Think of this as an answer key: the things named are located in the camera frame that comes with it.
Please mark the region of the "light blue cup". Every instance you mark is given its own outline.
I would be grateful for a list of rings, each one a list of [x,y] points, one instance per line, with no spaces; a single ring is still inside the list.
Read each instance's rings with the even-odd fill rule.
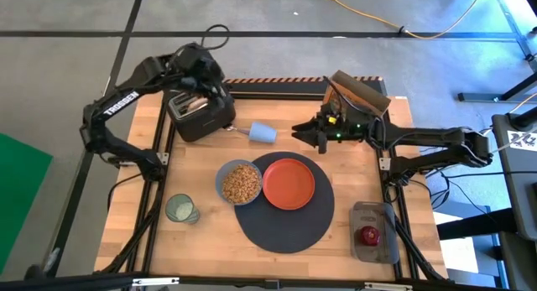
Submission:
[[[275,143],[276,138],[277,131],[261,122],[253,122],[248,133],[248,139],[254,142]]]

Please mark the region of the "blue translucent bowl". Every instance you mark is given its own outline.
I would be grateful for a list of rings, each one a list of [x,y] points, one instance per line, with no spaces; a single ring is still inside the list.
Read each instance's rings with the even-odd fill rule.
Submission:
[[[232,161],[229,161],[227,162],[226,164],[224,164],[216,173],[216,180],[215,180],[215,187],[216,187],[216,192],[227,202],[227,203],[230,203],[228,202],[222,195],[222,181],[224,179],[224,177],[237,165],[239,164],[250,164],[252,165],[257,171],[258,171],[258,174],[260,175],[260,178],[261,178],[261,190],[260,192],[258,193],[258,196],[259,194],[261,193],[262,191],[262,186],[263,186],[263,175],[261,174],[260,170],[258,169],[258,167],[253,164],[252,162],[249,162],[247,160],[243,160],[243,159],[235,159],[235,160],[232,160]]]

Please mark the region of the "green drinking glass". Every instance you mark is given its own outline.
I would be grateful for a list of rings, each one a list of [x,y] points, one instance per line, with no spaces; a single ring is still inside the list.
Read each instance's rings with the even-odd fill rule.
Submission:
[[[195,224],[200,219],[200,212],[193,200],[186,194],[170,197],[164,210],[167,218],[173,222]]]

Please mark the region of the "dark round woven placemat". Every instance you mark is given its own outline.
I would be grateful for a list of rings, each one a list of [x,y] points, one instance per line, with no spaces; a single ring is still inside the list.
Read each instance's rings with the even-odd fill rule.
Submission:
[[[261,172],[275,161],[291,158],[302,162],[315,179],[315,193],[298,210],[281,210],[263,194],[253,202],[234,207],[235,216],[245,236],[265,251],[276,253],[301,252],[316,244],[328,231],[334,210],[335,197],[325,172],[313,160],[292,152],[267,153],[254,159]]]

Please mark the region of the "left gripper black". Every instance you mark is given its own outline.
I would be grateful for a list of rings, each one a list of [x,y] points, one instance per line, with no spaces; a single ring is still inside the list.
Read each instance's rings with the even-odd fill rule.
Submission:
[[[187,44],[178,54],[178,69],[183,74],[181,78],[183,89],[193,90],[212,98],[216,112],[225,107],[223,100],[225,76],[221,66],[207,49],[196,43]]]

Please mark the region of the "orange cereal box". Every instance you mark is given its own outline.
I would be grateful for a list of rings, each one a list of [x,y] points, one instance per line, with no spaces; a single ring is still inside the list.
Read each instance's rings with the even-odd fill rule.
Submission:
[[[322,105],[331,104],[336,111],[355,107],[360,112],[371,112],[376,119],[382,119],[391,103],[391,100],[381,92],[341,70],[331,77],[324,75],[323,79],[328,87]]]

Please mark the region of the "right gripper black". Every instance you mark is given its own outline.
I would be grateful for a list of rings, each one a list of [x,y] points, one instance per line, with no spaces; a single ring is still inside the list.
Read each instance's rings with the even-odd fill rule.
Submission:
[[[330,124],[328,117],[335,117],[336,123]],[[326,153],[329,141],[363,142],[375,121],[376,117],[371,112],[360,112],[355,107],[336,111],[326,103],[308,122],[294,125],[292,137],[313,148],[317,147],[318,153]]]

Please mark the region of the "red apple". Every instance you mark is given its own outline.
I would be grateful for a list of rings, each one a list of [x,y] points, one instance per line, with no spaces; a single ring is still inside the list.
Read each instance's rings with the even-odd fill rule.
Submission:
[[[376,247],[380,243],[380,232],[374,226],[364,226],[358,231],[358,240],[368,247]]]

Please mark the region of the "black backboard panel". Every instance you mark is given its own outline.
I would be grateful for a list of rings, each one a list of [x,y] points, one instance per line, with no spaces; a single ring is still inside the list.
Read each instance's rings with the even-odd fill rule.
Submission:
[[[228,82],[232,91],[236,92],[262,92],[278,94],[324,94],[328,84],[325,81],[308,82]]]

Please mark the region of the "orange plate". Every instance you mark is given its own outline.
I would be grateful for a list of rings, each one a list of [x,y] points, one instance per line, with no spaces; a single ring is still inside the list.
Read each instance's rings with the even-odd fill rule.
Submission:
[[[306,206],[315,193],[315,179],[302,162],[282,158],[270,164],[263,174],[263,194],[281,210],[298,210]]]

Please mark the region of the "brown cereal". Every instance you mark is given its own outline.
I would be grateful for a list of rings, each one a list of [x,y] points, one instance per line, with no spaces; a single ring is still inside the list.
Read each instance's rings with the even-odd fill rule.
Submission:
[[[250,164],[235,166],[222,181],[222,195],[234,205],[254,200],[261,190],[261,178]]]

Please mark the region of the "grey cart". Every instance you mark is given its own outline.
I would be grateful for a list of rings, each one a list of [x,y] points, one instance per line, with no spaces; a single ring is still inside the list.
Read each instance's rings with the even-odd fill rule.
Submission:
[[[499,234],[510,288],[537,291],[537,152],[510,148],[507,131],[537,133],[537,124],[519,131],[510,117],[494,115],[493,133],[515,222]]]

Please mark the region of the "white metal bracket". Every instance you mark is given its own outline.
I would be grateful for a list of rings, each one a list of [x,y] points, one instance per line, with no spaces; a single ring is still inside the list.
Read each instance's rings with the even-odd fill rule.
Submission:
[[[411,285],[373,282],[366,282],[363,289],[373,291],[414,291],[414,288]]]
[[[167,278],[135,278],[132,281],[132,287],[147,287],[147,286],[167,286],[179,284],[180,279],[174,277]]]

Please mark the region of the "hazard stripe tape at table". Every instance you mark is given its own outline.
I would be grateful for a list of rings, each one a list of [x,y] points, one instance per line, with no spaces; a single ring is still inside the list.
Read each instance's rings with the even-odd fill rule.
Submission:
[[[359,81],[382,81],[381,76],[354,76]],[[270,77],[270,78],[233,78],[225,79],[227,84],[247,84],[247,83],[304,83],[321,82],[323,77]]]

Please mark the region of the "green floor mat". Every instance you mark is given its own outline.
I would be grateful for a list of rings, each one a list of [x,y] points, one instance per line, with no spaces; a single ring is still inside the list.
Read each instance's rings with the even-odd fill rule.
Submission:
[[[53,157],[0,133],[0,273]]]

